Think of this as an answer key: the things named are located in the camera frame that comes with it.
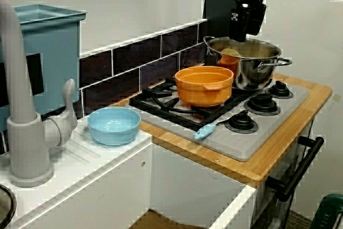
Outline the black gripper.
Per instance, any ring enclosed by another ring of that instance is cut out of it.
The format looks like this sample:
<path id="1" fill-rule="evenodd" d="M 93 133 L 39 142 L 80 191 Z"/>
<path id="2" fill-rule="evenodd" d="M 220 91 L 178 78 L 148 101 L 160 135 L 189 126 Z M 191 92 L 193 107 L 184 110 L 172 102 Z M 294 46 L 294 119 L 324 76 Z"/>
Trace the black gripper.
<path id="1" fill-rule="evenodd" d="M 265 11 L 266 5 L 263 3 L 253 6 L 237 4 L 236 8 L 232 10 L 231 20 L 242 29 L 247 29 L 249 35 L 256 36 L 260 32 Z M 229 38 L 237 42 L 244 42 L 246 35 L 246 32 L 241 29 L 231 28 L 229 30 Z"/>

